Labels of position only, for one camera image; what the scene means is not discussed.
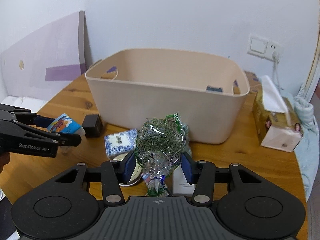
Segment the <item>human hand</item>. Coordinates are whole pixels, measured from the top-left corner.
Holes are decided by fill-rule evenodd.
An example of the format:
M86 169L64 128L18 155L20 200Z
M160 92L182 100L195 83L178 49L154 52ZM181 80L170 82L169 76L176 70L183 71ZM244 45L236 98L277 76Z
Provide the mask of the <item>human hand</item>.
M3 166L8 164L10 161L10 153L5 152L0 154L0 173L3 171Z

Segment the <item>power outlet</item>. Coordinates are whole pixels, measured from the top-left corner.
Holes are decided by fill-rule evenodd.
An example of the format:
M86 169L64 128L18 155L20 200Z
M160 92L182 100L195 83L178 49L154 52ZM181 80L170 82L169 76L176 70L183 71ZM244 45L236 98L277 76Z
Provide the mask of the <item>power outlet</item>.
M268 41L264 58L274 61L272 54L275 51L279 53L279 61L280 61L282 53L283 53L283 46L280 45L279 43L274 42L274 41Z

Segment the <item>dried herbs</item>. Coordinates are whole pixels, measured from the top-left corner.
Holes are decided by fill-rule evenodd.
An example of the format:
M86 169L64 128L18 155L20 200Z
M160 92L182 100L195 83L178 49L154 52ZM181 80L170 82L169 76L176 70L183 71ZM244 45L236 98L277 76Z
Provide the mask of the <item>dried herbs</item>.
M184 126L177 113L164 120L147 119L138 133L135 155L144 173L149 173L149 195L163 195L163 181L176 167L185 147Z

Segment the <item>purple board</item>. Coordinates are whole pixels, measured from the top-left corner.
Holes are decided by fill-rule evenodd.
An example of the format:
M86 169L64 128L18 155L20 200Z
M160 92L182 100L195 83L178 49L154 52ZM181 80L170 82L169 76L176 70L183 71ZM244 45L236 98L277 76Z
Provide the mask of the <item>purple board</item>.
M85 72L84 11L32 32L1 55L8 94L49 101Z

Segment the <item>cardboard box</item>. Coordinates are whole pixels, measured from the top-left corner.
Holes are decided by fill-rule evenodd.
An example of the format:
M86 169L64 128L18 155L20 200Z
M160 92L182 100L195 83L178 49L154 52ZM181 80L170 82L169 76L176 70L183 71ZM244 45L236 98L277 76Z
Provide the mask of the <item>cardboard box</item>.
M292 152L302 139L299 118L287 98L283 98L293 125L288 126L285 114L266 111L262 104L262 90L259 90L252 107L258 138L261 146Z

